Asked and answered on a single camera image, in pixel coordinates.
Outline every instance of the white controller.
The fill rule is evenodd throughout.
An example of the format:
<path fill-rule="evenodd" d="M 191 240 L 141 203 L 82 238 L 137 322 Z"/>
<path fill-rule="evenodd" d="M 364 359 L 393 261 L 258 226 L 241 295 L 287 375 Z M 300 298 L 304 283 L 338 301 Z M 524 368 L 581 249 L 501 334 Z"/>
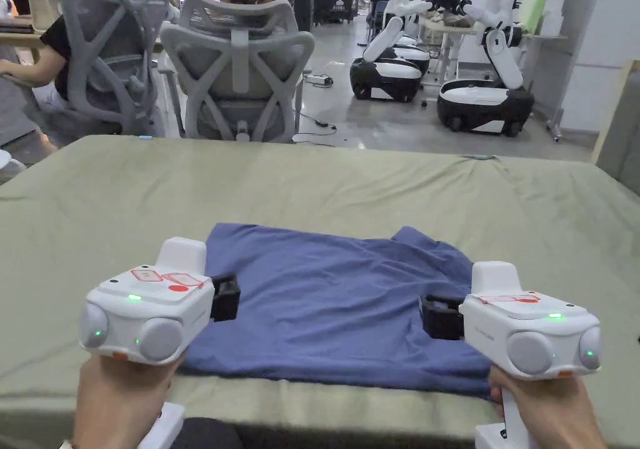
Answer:
<path fill-rule="evenodd" d="M 155 265 L 100 283 L 86 297 L 80 342 L 90 352 L 151 365 L 175 361 L 211 318 L 215 288 L 204 242 L 173 237 Z"/>
<path fill-rule="evenodd" d="M 599 370 L 598 318 L 563 300 L 523 291 L 513 264 L 474 264 L 471 292 L 458 308 L 464 340 L 513 377 L 550 379 Z M 535 448 L 513 396 L 503 391 L 502 397 L 505 423 L 476 427 L 476 448 Z"/>

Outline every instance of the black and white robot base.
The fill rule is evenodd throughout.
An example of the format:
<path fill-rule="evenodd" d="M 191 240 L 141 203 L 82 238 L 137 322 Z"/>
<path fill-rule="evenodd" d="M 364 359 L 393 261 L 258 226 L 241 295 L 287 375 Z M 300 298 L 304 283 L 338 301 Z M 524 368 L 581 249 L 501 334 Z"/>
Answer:
<path fill-rule="evenodd" d="M 398 57 L 380 57 L 372 62 L 359 57 L 349 70 L 351 89 L 357 99 L 386 97 L 396 102 L 411 102 L 420 91 L 422 78 L 415 64 Z"/>
<path fill-rule="evenodd" d="M 439 120 L 454 132 L 477 131 L 517 136 L 529 119 L 534 98 L 524 88 L 496 87 L 496 81 L 459 79 L 442 85 Z"/>

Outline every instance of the desk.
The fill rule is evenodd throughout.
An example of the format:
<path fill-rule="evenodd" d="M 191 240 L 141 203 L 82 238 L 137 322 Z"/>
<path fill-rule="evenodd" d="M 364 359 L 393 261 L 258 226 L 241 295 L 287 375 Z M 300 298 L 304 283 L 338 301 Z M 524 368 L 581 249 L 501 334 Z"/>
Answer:
<path fill-rule="evenodd" d="M 458 74 L 458 54 L 462 45 L 462 37 L 465 35 L 475 35 L 477 31 L 473 27 L 445 26 L 442 22 L 433 22 L 425 17 L 420 19 L 420 24 L 430 31 L 444 32 L 445 39 L 442 43 L 441 54 L 442 68 L 439 74 L 438 85 L 441 86 L 451 79 L 455 79 Z M 526 55 L 521 64 L 522 75 L 524 77 L 524 87 L 529 89 L 533 82 L 533 73 L 540 54 L 540 47 L 544 41 L 558 41 L 566 39 L 566 36 L 540 36 L 538 34 L 523 34 Z"/>
<path fill-rule="evenodd" d="M 2 185 L 0 201 L 2 447 L 69 437 L 91 288 L 154 259 L 168 237 L 204 240 L 236 222 L 365 239 L 408 225 L 471 260 L 513 262 L 523 287 L 601 320 L 603 370 L 584 383 L 607 447 L 640 449 L 640 199 L 592 164 L 87 136 Z M 314 431 L 316 444 L 290 446 L 310 449 L 385 447 L 368 437 L 451 448 L 438 442 L 469 442 L 498 420 L 477 398 L 285 380 L 179 375 L 169 398 L 187 417 Z"/>
<path fill-rule="evenodd" d="M 33 62 L 39 59 L 39 50 L 44 48 L 44 43 L 39 39 L 38 33 L 25 34 L 20 32 L 0 32 L 0 46 L 26 47 L 31 50 Z"/>

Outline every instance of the folded shirt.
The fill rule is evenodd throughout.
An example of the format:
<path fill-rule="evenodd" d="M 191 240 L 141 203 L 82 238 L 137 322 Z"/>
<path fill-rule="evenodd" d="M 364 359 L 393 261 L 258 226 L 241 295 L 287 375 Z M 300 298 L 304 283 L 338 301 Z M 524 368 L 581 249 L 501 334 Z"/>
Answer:
<path fill-rule="evenodd" d="M 206 275 L 235 272 L 237 319 L 211 322 L 184 366 L 223 376 L 486 397 L 489 360 L 424 331 L 419 296 L 464 297 L 473 263 L 410 227 L 353 239 L 219 224 Z"/>

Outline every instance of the controller handle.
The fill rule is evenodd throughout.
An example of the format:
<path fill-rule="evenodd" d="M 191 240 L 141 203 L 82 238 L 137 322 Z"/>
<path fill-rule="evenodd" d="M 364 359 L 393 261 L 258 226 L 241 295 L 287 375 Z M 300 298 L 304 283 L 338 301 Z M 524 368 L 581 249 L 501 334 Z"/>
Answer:
<path fill-rule="evenodd" d="M 518 405 L 513 394 L 506 389 L 502 390 L 502 407 L 504 409 L 504 426 L 507 430 L 509 447 L 517 449 L 537 449 L 535 441 L 527 430 L 523 419 L 519 415 Z"/>

